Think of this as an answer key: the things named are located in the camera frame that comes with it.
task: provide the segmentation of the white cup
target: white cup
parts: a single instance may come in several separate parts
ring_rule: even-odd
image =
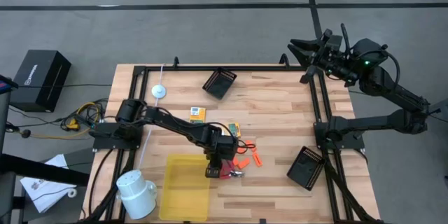
[[[132,220],[141,219],[150,214],[156,205],[157,186],[145,181],[141,171],[128,171],[117,180],[120,199]]]

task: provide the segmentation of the yellow plastic tray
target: yellow plastic tray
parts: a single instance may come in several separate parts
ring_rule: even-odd
[[[206,221],[210,179],[204,155],[170,155],[163,183],[159,218],[164,221]]]

